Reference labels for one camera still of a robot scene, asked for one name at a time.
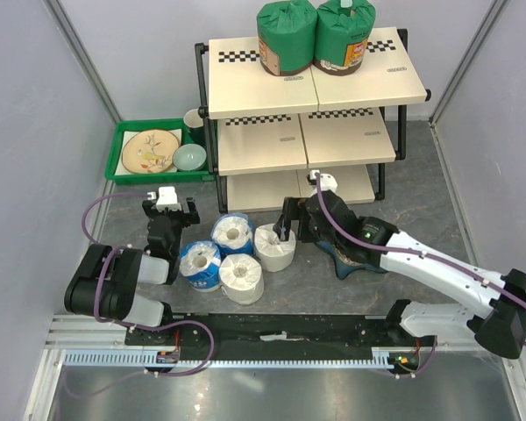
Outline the white roll back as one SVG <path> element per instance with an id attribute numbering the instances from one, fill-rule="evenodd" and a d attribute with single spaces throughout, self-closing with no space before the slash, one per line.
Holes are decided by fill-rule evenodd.
<path id="1" fill-rule="evenodd" d="M 290 231 L 288 240 L 280 241 L 273 227 L 273 224 L 257 227 L 253 237 L 253 247 L 262 269 L 276 273 L 292 263 L 295 256 L 296 236 Z"/>

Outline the white roll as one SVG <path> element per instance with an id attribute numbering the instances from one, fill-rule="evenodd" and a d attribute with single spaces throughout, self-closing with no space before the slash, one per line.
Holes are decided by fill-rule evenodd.
<path id="1" fill-rule="evenodd" d="M 227 255 L 218 270 L 218 278 L 224 294 L 235 303 L 250 305 L 263 296 L 262 267 L 251 255 Z"/>
<path id="2" fill-rule="evenodd" d="M 292 263 L 295 256 L 296 236 L 290 231 L 288 240 L 280 241 L 273 227 L 273 224 L 257 227 L 253 237 L 253 247 L 262 269 L 276 273 Z"/>

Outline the blue plastic roll back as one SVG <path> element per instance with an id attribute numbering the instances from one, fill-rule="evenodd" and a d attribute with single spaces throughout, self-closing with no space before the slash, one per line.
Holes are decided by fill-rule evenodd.
<path id="1" fill-rule="evenodd" d="M 223 257 L 232 254 L 253 255 L 254 228 L 249 217 L 241 212 L 221 216 L 211 230 L 211 239 Z"/>

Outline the white roll front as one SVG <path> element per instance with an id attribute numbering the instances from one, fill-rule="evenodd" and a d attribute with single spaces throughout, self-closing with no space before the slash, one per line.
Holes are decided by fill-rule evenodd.
<path id="1" fill-rule="evenodd" d="M 235 303 L 250 305 L 263 296 L 262 267 L 251 255 L 227 255 L 218 270 L 218 278 L 224 294 Z"/>

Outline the green roll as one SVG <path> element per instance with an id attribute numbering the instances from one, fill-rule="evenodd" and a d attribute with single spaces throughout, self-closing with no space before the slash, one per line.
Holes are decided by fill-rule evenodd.
<path id="1" fill-rule="evenodd" d="M 265 4 L 256 17 L 259 60 L 271 75 L 296 75 L 313 61 L 317 13 L 309 1 Z"/>
<path id="2" fill-rule="evenodd" d="M 326 1 L 317 8 L 313 65 L 329 75 L 350 75 L 364 60 L 376 19 L 367 0 Z"/>

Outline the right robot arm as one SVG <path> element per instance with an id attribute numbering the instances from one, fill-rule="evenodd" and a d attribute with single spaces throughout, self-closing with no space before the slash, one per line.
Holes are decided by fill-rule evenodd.
<path id="1" fill-rule="evenodd" d="M 340 280 L 358 270 L 397 273 L 452 299 L 451 304 L 397 300 L 383 325 L 394 345 L 427 336 L 474 340 L 511 360 L 526 347 L 526 273 L 521 270 L 503 275 L 454 259 L 387 221 L 357 216 L 330 190 L 285 197 L 273 230 L 280 241 L 297 238 L 328 253 Z"/>

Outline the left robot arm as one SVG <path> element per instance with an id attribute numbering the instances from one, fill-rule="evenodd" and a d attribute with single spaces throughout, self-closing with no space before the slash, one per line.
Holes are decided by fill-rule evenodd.
<path id="1" fill-rule="evenodd" d="M 199 224 L 200 217 L 192 197 L 179 203 L 152 193 L 142 207 L 148 217 L 145 248 L 90 245 L 68 284 L 64 306 L 100 322 L 135 325 L 154 344 L 165 345 L 175 332 L 171 306 L 142 296 L 137 287 L 174 283 L 182 231 Z"/>

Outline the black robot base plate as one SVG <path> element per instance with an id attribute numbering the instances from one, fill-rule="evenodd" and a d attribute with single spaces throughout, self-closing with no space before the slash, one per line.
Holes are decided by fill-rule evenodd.
<path id="1" fill-rule="evenodd" d="M 216 357 L 366 357 L 374 347 L 422 349 L 434 338 L 413 338 L 385 318 L 359 315 L 175 313 L 213 333 Z"/>

